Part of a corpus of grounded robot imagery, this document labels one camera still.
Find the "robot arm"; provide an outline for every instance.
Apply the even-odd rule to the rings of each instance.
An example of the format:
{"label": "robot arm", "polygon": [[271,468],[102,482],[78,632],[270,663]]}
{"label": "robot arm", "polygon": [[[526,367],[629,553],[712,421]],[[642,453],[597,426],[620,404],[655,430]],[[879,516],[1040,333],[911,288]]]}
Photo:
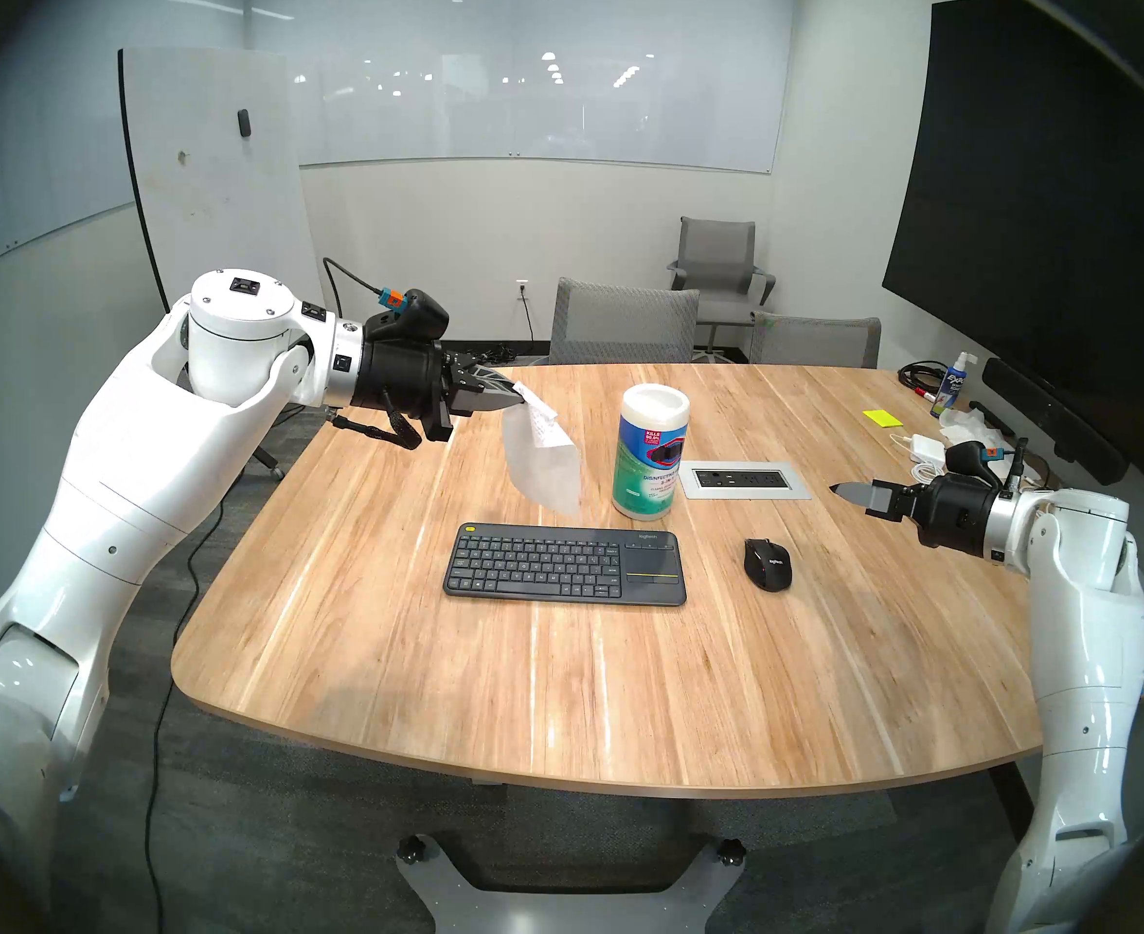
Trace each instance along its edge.
{"label": "robot arm", "polygon": [[[221,500],[287,402],[384,409],[447,441],[450,414],[521,403],[445,353],[446,312],[418,290],[363,327],[247,270],[201,276],[84,411],[49,516],[0,596],[0,852],[45,887],[55,804],[74,796],[109,697],[113,636],[160,559]],[[178,385],[188,369],[191,391]]]}
{"label": "robot arm", "polygon": [[871,516],[909,516],[923,545],[980,555],[1030,579],[1043,771],[1030,831],[986,925],[1011,934],[1072,919],[1060,913],[1077,901],[1074,878],[1099,872],[1126,842],[1121,777],[1144,682],[1144,594],[1127,502],[1073,489],[1019,492],[1015,476],[1001,485],[983,461],[983,445],[967,442],[948,451],[959,473],[928,485],[876,480],[832,490]]}

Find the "touchpad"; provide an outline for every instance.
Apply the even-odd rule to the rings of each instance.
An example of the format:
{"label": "touchpad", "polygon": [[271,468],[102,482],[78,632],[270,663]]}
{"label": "touchpad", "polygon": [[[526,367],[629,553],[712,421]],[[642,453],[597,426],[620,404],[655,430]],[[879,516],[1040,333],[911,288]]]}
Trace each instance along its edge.
{"label": "touchpad", "polygon": [[625,549],[625,573],[678,578],[681,561],[674,549]]}

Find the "computer mouse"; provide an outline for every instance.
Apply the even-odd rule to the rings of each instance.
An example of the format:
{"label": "computer mouse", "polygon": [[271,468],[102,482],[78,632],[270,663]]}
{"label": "computer mouse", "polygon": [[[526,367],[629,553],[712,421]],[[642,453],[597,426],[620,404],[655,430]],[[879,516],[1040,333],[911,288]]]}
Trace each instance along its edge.
{"label": "computer mouse", "polygon": [[760,589],[777,593],[793,584],[793,560],[769,538],[745,539],[745,573]]}

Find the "black monitor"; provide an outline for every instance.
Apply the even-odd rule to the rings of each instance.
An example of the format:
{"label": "black monitor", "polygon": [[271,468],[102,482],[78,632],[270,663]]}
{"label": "black monitor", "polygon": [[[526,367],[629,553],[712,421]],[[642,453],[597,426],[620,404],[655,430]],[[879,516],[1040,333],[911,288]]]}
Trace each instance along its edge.
{"label": "black monitor", "polygon": [[1144,89],[1030,2],[936,3],[883,286],[1144,474]]}

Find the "gray chair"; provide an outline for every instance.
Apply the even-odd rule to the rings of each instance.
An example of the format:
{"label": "gray chair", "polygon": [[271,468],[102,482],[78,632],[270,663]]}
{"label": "gray chair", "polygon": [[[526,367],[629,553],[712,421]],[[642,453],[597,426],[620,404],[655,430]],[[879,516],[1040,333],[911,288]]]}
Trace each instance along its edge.
{"label": "gray chair", "polygon": [[[702,355],[712,363],[721,359],[721,354],[715,353],[715,331],[721,326],[748,327],[753,323],[750,311],[763,307],[774,287],[774,275],[754,267],[754,230],[753,221],[681,217],[680,256],[667,269],[673,271],[672,290],[690,286],[701,291],[698,324],[710,326],[710,340]],[[749,299],[755,274],[766,278],[757,302]]]}
{"label": "gray chair", "polygon": [[559,278],[548,364],[686,364],[697,320],[694,290]]}
{"label": "gray chair", "polygon": [[754,311],[749,363],[879,367],[881,333],[879,318],[784,318],[758,310]]}

